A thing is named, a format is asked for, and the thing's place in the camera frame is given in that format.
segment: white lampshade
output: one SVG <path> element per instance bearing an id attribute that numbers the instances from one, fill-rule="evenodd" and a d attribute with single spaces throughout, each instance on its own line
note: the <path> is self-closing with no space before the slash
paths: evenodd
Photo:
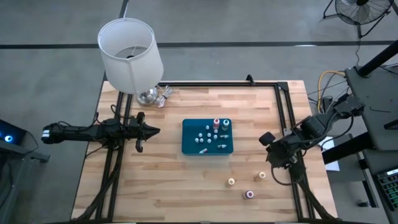
<path id="1" fill-rule="evenodd" d="M 163 76 L 163 64 L 154 31 L 137 19 L 122 18 L 107 23 L 98 34 L 106 76 L 115 89 L 138 94 L 155 87 Z M 118 54 L 128 49 L 133 57 Z M 144 49 L 134 54 L 136 49 Z"/>

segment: butcher block tabletop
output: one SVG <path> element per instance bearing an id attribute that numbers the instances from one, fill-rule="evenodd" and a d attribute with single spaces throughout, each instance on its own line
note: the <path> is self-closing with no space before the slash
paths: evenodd
<path id="1" fill-rule="evenodd" d="M 311 115 L 303 81 L 288 81 L 297 122 Z M 277 222 L 297 221 L 292 188 L 277 184 L 266 162 L 267 152 L 258 141 L 270 131 L 282 137 L 273 87 L 214 86 L 173 87 L 163 108 L 140 106 L 133 99 L 131 116 L 145 112 L 145 122 L 160 133 L 135 149 L 135 140 L 124 148 L 114 222 Z M 112 118 L 118 91 L 104 82 L 98 103 L 99 120 Z M 285 117 L 287 108 L 282 94 Z M 181 152 L 182 121 L 188 118 L 232 120 L 234 152 L 229 156 L 185 156 Z M 89 143 L 88 151 L 101 145 Z M 81 215 L 101 185 L 107 149 L 86 158 L 76 193 L 72 218 Z M 309 150 L 304 157 L 310 188 L 327 211 L 336 217 L 321 152 Z M 265 172 L 263 181 L 255 175 Z M 276 169 L 281 182 L 290 182 L 286 170 Z M 236 183 L 228 188 L 229 178 Z M 254 192 L 245 200 L 243 193 Z M 104 203 L 108 211 L 110 190 Z M 305 199 L 300 190 L 305 217 Z"/>

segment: concrete floor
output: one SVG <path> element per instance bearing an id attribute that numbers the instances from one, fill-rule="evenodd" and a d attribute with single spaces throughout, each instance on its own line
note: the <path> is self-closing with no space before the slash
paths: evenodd
<path id="1" fill-rule="evenodd" d="M 121 4 L 122 0 L 3 0 L 0 44 L 95 44 L 98 31 L 118 17 Z M 321 20 L 327 4 L 328 0 L 130 0 L 126 16 L 152 26 L 158 42 L 357 40 L 354 26 L 338 18 Z M 397 22 L 397 15 L 390 13 L 363 40 L 395 40 Z M 359 64 L 385 47 L 362 46 Z M 178 48 L 160 49 L 160 54 L 163 80 L 243 80 L 251 74 L 256 80 L 304 80 L 310 93 L 317 89 L 321 72 L 355 65 L 356 49 L 342 45 Z M 396 62 L 394 57 L 389 63 Z M 2 49 L 0 68 L 0 119 L 29 130 L 37 139 L 42 127 L 52 122 L 88 125 L 93 118 L 104 70 L 98 49 Z M 332 83 L 340 81 L 336 76 Z M 345 88 L 341 84 L 326 94 L 336 96 Z M 341 133 L 347 125 L 337 123 L 331 134 Z M 351 133 L 365 131 L 361 119 L 356 119 Z M 51 159 L 32 166 L 13 223 L 70 218 L 87 143 L 39 144 L 39 151 L 51 154 Z M 355 206 L 364 200 L 362 185 L 331 186 L 340 218 L 386 221 L 380 209 L 367 212 Z"/>

